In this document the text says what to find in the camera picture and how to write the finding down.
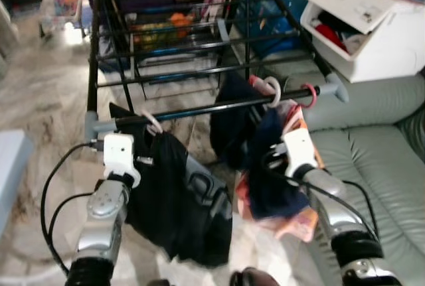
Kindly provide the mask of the robot right leg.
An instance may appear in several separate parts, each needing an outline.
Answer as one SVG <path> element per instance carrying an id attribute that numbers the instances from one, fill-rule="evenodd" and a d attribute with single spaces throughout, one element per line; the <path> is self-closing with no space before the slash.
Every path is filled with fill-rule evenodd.
<path id="1" fill-rule="evenodd" d="M 280 284 L 266 271 L 247 267 L 242 271 L 234 271 L 230 275 L 228 286 L 280 286 Z"/>

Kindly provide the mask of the blue bag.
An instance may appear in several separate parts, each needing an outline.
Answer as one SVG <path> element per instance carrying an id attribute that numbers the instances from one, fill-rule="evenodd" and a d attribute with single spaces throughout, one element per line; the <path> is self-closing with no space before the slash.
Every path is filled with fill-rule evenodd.
<path id="1" fill-rule="evenodd" d="M 282 0 L 282 3 L 297 21 L 301 19 L 301 14 L 307 5 L 306 0 Z M 252 33 L 275 35 L 292 30 L 290 22 L 282 15 L 282 10 L 280 10 L 274 0 L 259 1 L 257 6 L 255 6 L 255 10 L 260 15 L 267 15 L 268 18 L 252 25 Z M 282 52 L 283 50 L 300 49 L 301 40 L 297 37 L 261 40 L 253 43 L 252 48 L 257 56 L 264 58 L 267 55 Z"/>

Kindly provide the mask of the navy blue garment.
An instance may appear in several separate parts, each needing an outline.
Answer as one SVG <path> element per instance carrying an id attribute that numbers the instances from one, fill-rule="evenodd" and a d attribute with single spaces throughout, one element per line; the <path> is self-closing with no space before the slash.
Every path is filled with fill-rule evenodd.
<path id="1" fill-rule="evenodd" d="M 219 161 L 246 171 L 247 198 L 255 218 L 290 218 L 309 206 L 309 199 L 287 180 L 263 168 L 264 156 L 282 135 L 282 113 L 264 105 L 210 114 L 209 141 Z"/>

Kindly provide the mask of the pale pink plastic hanger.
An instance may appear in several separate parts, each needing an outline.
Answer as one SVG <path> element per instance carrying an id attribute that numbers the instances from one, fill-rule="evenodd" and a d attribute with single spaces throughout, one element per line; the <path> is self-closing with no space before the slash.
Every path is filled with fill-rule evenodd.
<path id="1" fill-rule="evenodd" d="M 162 125 L 155 119 L 154 115 L 149 113 L 146 109 L 140 110 L 140 114 L 146 118 L 149 122 L 149 126 L 147 126 L 147 131 L 152 135 L 159 135 L 164 132 Z"/>
<path id="2" fill-rule="evenodd" d="M 280 96 L 282 95 L 282 87 L 280 86 L 279 80 L 272 76 L 268 76 L 266 78 L 249 76 L 248 82 L 261 96 L 273 97 L 272 101 L 265 105 L 266 107 L 278 107 Z"/>

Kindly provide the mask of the hot pink hanger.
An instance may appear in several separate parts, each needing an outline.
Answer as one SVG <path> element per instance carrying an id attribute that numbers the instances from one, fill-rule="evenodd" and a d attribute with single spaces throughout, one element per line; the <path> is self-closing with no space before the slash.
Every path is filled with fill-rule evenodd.
<path id="1" fill-rule="evenodd" d="M 309 84 L 309 83 L 301 84 L 301 88 L 309 90 L 309 92 L 310 92 L 310 102 L 309 102 L 309 104 L 306 104 L 306 105 L 301 104 L 301 107 L 302 108 L 315 107 L 315 104 L 316 104 L 316 101 L 317 101 L 317 98 L 318 98 L 318 95 L 319 95 L 318 89 L 314 85 Z"/>

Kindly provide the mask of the grey-green leather sofa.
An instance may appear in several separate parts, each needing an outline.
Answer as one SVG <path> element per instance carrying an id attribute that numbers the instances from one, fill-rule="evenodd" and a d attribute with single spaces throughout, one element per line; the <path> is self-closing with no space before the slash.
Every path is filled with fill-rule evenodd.
<path id="1" fill-rule="evenodd" d="M 346 84 L 349 101 L 318 97 L 305 111 L 325 167 L 345 200 L 379 226 L 402 286 L 425 286 L 425 80 L 408 76 Z"/>

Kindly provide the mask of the white storage box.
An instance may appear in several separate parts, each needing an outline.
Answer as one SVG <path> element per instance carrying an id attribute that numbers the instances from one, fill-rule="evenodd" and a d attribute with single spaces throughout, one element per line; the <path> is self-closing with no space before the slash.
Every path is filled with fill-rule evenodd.
<path id="1" fill-rule="evenodd" d="M 352 28 L 340 43 L 317 26 L 326 12 Z M 349 82 L 413 76 L 425 64 L 423 0 L 307 0 L 300 19 L 316 51 Z"/>

